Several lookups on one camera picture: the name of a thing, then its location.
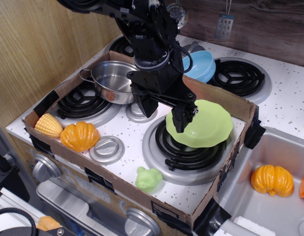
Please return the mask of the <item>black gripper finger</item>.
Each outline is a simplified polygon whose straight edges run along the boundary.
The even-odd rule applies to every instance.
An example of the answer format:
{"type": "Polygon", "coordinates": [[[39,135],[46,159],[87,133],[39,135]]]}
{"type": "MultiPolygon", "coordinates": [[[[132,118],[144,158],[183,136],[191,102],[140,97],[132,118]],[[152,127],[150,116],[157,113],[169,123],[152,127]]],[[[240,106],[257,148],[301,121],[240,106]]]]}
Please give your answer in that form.
{"type": "Polygon", "coordinates": [[[183,133],[189,123],[192,122],[198,113],[195,102],[178,103],[172,109],[172,120],[177,133],[183,133]]]}
{"type": "Polygon", "coordinates": [[[153,100],[150,93],[139,88],[132,88],[134,102],[138,105],[142,113],[147,117],[151,117],[158,107],[158,102],[153,100]]]}

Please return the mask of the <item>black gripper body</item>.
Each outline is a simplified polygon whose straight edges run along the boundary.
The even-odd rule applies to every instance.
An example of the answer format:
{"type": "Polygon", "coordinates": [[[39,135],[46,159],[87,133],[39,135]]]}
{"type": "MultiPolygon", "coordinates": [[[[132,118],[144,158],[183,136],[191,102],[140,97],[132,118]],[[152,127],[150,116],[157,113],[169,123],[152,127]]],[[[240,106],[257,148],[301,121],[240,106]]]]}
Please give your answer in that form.
{"type": "Polygon", "coordinates": [[[153,100],[168,106],[196,100],[196,95],[184,84],[185,73],[181,47],[133,47],[138,71],[129,72],[131,88],[150,93],[153,100]]]}

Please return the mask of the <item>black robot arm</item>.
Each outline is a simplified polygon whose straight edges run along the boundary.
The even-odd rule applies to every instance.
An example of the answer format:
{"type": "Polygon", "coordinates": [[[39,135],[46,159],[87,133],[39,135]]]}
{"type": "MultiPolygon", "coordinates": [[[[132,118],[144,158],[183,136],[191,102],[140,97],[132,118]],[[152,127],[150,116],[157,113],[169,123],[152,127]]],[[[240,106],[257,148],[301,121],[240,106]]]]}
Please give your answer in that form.
{"type": "Polygon", "coordinates": [[[134,52],[136,71],[131,80],[134,101],[150,117],[159,103],[172,107],[172,119],[178,133],[192,122],[197,113],[196,95],[184,84],[182,55],[188,51],[176,40],[178,20],[172,18],[162,0],[60,0],[76,13],[97,13],[115,19],[134,52]]]}

